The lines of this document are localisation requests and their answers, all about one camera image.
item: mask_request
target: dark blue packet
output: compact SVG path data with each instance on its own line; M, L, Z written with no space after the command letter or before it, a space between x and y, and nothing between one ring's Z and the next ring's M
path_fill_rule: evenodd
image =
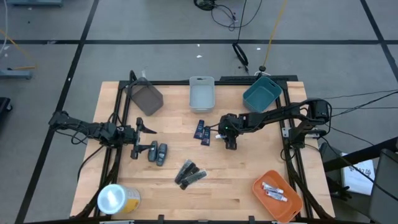
M205 133L203 134L203 139L200 144L210 146L210 128L205 128Z
M193 135L193 138L195 139L202 139L203 138L203 127L205 126L205 121L204 120L199 120L198 126L197 126L197 131L195 131L195 134Z

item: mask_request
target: gray plastic bin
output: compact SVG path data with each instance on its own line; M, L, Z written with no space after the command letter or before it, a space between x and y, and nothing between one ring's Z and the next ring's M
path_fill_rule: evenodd
M209 113L216 105L213 77L189 79L189 107L194 113Z
M262 113L281 93L278 84L267 77L261 77L243 93L243 105L249 111Z
M130 99L146 116L154 114L163 106L163 95L146 78L139 78L129 88Z

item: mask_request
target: small blue box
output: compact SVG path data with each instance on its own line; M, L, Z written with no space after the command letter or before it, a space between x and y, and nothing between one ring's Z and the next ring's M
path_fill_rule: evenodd
M278 84L267 77L261 77L243 93L243 105L249 111L262 113L281 93Z

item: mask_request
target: wooden table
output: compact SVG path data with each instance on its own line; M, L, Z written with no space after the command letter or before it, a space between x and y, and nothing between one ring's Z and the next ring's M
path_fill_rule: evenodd
M102 84L94 121L105 122L113 112L117 87L118 82ZM113 218L156 220L158 215L163 214L166 220L247 220L248 216L254 215L256 220L273 220L253 195L252 184L271 169L288 180L285 162L280 158L282 138L279 123L239 136L236 151L225 149L224 141L215 139L215 132L211 132L210 147L201 146L200 140L193 139L199 119L204 119L205 125L212 125L218 123L224 114L248 112L242 105L242 94L248 87L216 86L216 106L212 113L207 114L190 112L189 86L159 85L156 88L164 96L163 107L147 117L132 102L127 124L135 126L136 118L142 117L145 126L158 134L141 134L141 144L150 144L153 140L168 144L167 158L162 167L148 162L147 151L140 154L138 160L132 160L132 146L124 146L118 183L137 188L142 201L136 211L114 215ZM292 102L307 98L302 82L288 82L288 88ZM124 97L123 94L120 116L123 113ZM314 139L309 139L306 143L318 146ZM96 141L90 140L85 157L98 147ZM325 211L334 216L320 153L311 147L306 147L301 152L308 189ZM105 150L84 166L71 215L80 212L98 189L104 155ZM191 159L199 168L206 169L208 176L190 185L187 190L181 190L174 183L174 178L186 159Z

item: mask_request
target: black remote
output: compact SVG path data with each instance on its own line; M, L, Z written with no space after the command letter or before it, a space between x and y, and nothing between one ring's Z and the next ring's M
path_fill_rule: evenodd
M181 180L184 179L184 175L190 171L192 167L195 167L195 164L190 159L187 159L175 177L174 182L176 184L180 184Z
M194 183L194 182L196 182L196 181L198 181L198 180L200 180L200 179L202 179L202 178L204 178L206 176L207 176L207 173L206 173L205 170L201 170L199 172L196 172L195 174L192 174L192 175L182 179L180 188L182 190L185 190L188 187L188 185L190 185L190 184L192 184L192 183Z
M160 146L157 148L157 159L156 159L156 165L162 166L164 163L164 160L166 159L167 155L167 145L162 143Z
M148 150L148 161L155 162L157 157L157 141L152 141Z

